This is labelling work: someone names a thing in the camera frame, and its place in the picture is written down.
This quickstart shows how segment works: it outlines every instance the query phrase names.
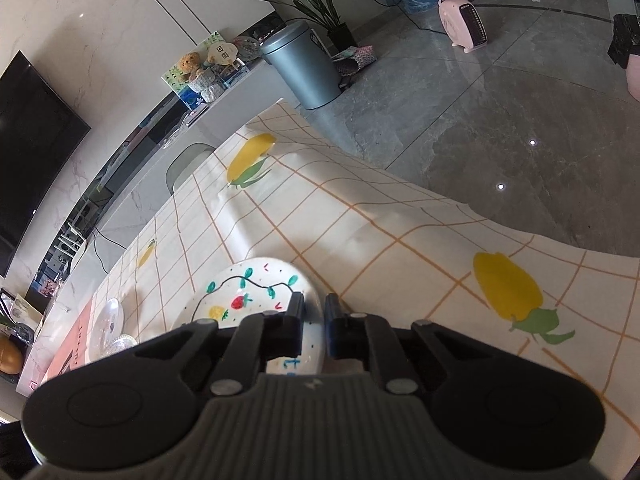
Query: golden egg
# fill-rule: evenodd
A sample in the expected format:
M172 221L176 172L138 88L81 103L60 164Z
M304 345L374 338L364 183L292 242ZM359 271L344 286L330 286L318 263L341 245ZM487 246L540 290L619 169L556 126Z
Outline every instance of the golden egg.
M9 338L0 336L0 372L17 374L22 370L22 354Z

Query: trash can lid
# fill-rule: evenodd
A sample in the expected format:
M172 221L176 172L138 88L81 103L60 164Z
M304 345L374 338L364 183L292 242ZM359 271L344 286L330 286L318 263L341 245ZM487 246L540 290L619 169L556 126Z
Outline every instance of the trash can lid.
M270 38L264 41L260 49L263 54L270 54L271 52L278 50L280 47L285 46L287 43L295 40L297 37L302 36L309 30L307 22L300 21L287 25L287 27L276 32Z

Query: painted strawberry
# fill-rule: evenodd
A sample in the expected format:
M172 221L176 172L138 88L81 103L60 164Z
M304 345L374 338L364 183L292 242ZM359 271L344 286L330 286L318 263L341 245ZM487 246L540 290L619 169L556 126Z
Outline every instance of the painted strawberry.
M240 310L242 307L244 307L244 296L238 296L231 302L231 308Z

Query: floor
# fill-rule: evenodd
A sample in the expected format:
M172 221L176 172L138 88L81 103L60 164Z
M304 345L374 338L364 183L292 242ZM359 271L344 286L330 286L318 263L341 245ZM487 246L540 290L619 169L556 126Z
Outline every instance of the floor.
M473 3L486 47L464 54L399 16L361 42L378 61L307 119L508 227L640 256L640 103L607 55L633 0ZM413 18L443 30L437 10Z

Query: white plate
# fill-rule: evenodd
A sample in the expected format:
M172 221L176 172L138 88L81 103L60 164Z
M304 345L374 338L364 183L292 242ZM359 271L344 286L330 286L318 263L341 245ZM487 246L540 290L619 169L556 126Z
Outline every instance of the white plate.
M124 325L124 311L120 302L115 298L107 301L98 317L95 319L94 329L89 335L89 360L97 361L104 356L104 351L114 339L122 333Z
M173 329L197 319L215 319L220 328L238 326L251 314L274 310L284 312L293 292L302 292L302 354L267 363L270 374L317 374L324 360L322 303L315 288L291 264L275 258L252 258L227 267L211 277L209 285L184 307Z

